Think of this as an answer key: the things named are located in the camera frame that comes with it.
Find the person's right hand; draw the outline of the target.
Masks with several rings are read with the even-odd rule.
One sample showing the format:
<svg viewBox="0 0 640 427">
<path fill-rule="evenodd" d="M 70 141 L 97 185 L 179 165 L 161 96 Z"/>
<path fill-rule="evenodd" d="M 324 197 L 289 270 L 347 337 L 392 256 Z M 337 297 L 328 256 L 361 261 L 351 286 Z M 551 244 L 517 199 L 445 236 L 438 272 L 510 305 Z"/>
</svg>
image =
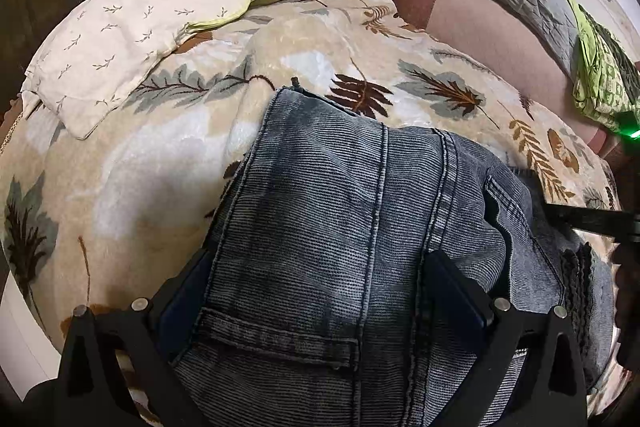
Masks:
<svg viewBox="0 0 640 427">
<path fill-rule="evenodd" d="M 639 373 L 639 244 L 620 244 L 612 256 L 617 296 L 615 324 L 620 329 L 616 360 L 632 373 Z"/>
</svg>

